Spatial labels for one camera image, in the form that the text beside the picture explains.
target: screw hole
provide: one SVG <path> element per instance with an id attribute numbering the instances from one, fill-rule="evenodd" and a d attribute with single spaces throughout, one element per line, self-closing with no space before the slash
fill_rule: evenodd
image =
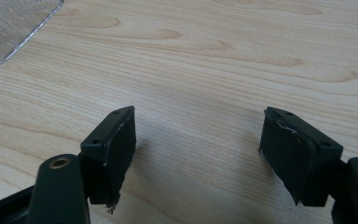
<path id="1" fill-rule="evenodd" d="M 52 161 L 49 166 L 51 169 L 60 169 L 64 166 L 66 166 L 67 164 L 69 164 L 69 162 L 70 162 L 70 160 L 68 158 L 61 157 L 61 158 L 58 158 L 58 159 Z"/>
<path id="2" fill-rule="evenodd" d="M 329 142 L 320 142 L 322 144 L 322 146 L 325 147 L 331 147 L 331 144 Z"/>

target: wooden table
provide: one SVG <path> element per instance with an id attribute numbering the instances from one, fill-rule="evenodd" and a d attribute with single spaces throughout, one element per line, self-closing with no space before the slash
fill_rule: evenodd
<path id="1" fill-rule="evenodd" d="M 257 149 L 271 105 L 358 156 L 358 1 L 67 0 L 0 65 L 0 199 L 127 105 L 136 155 L 92 223 L 331 223 Z"/>

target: black clamp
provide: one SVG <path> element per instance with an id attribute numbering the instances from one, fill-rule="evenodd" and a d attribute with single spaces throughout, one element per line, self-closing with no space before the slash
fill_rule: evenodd
<path id="1" fill-rule="evenodd" d="M 78 156 L 44 161 L 33 187 L 0 201 L 0 223 L 90 223 L 88 198 L 112 213 L 135 152 L 134 112 L 129 106 L 110 113 L 81 143 Z"/>
<path id="2" fill-rule="evenodd" d="M 298 116 L 268 107 L 259 152 L 295 203 L 324 206 L 335 200 L 333 222 L 358 223 L 358 158 L 340 160 L 343 146 Z"/>

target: transparent plastic sheet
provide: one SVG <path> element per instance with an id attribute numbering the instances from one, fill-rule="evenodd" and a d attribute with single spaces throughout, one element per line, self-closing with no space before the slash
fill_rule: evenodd
<path id="1" fill-rule="evenodd" d="M 60 9 L 63 0 L 0 0 L 0 63 Z"/>

